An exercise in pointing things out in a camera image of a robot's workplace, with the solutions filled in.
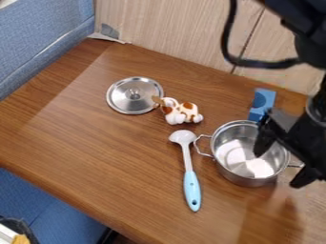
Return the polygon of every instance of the blue fabric seat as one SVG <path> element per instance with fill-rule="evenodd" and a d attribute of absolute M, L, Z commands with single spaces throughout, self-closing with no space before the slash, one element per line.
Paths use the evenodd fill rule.
<path fill-rule="evenodd" d="M 17 0 L 0 9 L 0 101 L 93 30 L 92 0 Z"/>
<path fill-rule="evenodd" d="M 41 244 L 95 244 L 107 227 L 0 169 L 0 215 L 23 219 Z"/>
<path fill-rule="evenodd" d="M 93 33 L 92 2 L 16 0 L 0 9 L 0 101 Z M 2 169 L 0 215 L 25 220 L 41 244 L 92 244 L 107 229 Z"/>

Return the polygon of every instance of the wall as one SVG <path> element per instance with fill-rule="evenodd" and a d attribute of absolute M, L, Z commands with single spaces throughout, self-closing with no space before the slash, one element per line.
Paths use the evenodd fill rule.
<path fill-rule="evenodd" d="M 270 60 L 295 55 L 292 34 L 280 27 L 277 17 L 253 0 L 238 1 L 232 53 Z M 228 10 L 226 0 L 97 0 L 96 30 L 108 24 L 119 31 L 120 40 L 137 46 L 293 91 L 316 91 L 323 72 L 308 66 L 258 71 L 227 63 L 219 39 Z"/>

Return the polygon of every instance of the stainless steel pot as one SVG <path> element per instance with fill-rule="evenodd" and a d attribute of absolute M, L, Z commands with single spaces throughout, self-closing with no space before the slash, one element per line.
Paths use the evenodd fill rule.
<path fill-rule="evenodd" d="M 290 154 L 274 143 L 265 154 L 256 158 L 253 147 L 257 133 L 255 122 L 233 121 L 218 128 L 212 136 L 201 134 L 194 141 L 194 146 L 199 154 L 214 158 L 219 172 L 236 185 L 260 187 L 274 182 L 289 166 Z M 213 155 L 198 148 L 197 142 L 203 137 L 211 139 Z"/>

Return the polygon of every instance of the stainless steel lid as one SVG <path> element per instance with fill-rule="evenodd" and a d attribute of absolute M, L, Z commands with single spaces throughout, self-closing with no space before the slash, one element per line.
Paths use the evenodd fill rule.
<path fill-rule="evenodd" d="M 154 108 L 152 96 L 163 97 L 163 88 L 146 77 L 130 77 L 111 85 L 107 102 L 114 110 L 125 114 L 142 114 Z"/>

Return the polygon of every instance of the plush toy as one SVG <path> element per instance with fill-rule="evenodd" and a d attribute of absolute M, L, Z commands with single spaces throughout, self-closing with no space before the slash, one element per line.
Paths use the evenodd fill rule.
<path fill-rule="evenodd" d="M 186 123 L 199 123 L 204 116 L 198 113 L 198 107 L 194 103 L 185 102 L 179 104 L 174 98 L 157 96 L 152 97 L 153 102 L 161 107 L 165 114 L 165 120 L 170 125 Z"/>

